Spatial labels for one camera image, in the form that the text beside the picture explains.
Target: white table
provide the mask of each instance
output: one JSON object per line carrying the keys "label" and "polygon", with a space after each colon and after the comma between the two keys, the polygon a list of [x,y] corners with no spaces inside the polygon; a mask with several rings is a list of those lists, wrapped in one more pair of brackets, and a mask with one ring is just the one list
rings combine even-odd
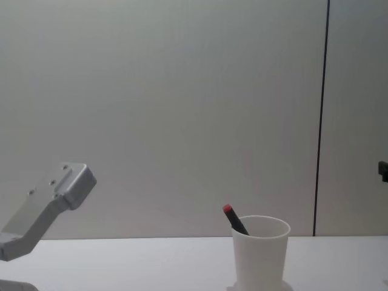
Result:
{"label": "white table", "polygon": [[[234,268],[231,238],[41,241],[0,262],[0,278],[39,291],[235,291]],[[293,291],[388,290],[388,237],[290,238],[284,280]]]}

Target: white wall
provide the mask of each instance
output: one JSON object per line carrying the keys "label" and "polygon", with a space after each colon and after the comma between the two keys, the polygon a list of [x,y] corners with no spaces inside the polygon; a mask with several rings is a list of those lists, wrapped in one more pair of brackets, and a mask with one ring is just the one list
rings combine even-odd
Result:
{"label": "white wall", "polygon": [[318,235],[388,234],[387,14],[385,0],[331,4]]}
{"label": "white wall", "polygon": [[311,235],[325,0],[0,3],[0,224],[51,163],[98,185],[47,238]]}

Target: pen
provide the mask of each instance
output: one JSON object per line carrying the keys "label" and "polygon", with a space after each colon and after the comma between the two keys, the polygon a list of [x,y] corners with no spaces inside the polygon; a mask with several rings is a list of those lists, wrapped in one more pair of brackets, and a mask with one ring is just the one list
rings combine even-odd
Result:
{"label": "pen", "polygon": [[230,224],[232,225],[232,228],[236,230],[237,232],[240,232],[244,235],[249,235],[247,230],[245,229],[243,223],[236,215],[235,211],[233,210],[232,206],[230,204],[226,204],[223,208],[223,211],[228,217]]}

